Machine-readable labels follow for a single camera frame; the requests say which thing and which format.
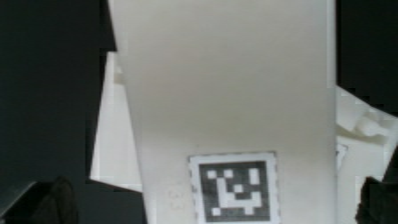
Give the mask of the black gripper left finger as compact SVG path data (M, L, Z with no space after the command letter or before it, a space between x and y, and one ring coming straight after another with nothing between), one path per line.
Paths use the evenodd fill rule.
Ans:
M80 224L75 189L62 176L32 185L0 215L0 224Z

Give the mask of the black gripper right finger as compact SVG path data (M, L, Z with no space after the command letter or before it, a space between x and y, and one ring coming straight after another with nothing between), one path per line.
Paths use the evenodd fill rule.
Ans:
M368 177L361 188L357 224L398 224L398 184Z

